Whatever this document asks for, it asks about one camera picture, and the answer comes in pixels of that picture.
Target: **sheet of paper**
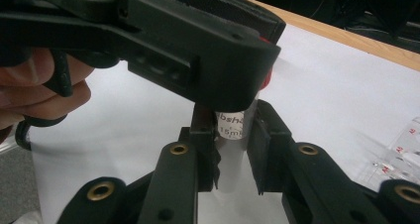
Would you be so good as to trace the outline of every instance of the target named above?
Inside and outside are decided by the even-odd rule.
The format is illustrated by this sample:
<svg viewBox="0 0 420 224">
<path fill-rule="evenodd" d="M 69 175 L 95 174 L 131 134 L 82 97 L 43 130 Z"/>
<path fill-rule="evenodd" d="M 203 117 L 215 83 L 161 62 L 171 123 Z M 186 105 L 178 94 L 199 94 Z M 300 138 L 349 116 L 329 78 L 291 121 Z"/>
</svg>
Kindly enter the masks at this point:
<svg viewBox="0 0 420 224">
<path fill-rule="evenodd" d="M 323 147 L 351 178 L 420 115 L 420 72 L 288 25 L 268 101 L 296 141 Z M 130 183 L 189 126 L 193 103 L 116 67 L 95 70 L 91 100 L 59 125 L 33 129 L 42 213 L 54 223 L 74 193 L 99 176 Z M 257 195 L 247 157 L 238 188 L 199 195 L 198 222 L 285 223 L 280 194 Z"/>
</svg>

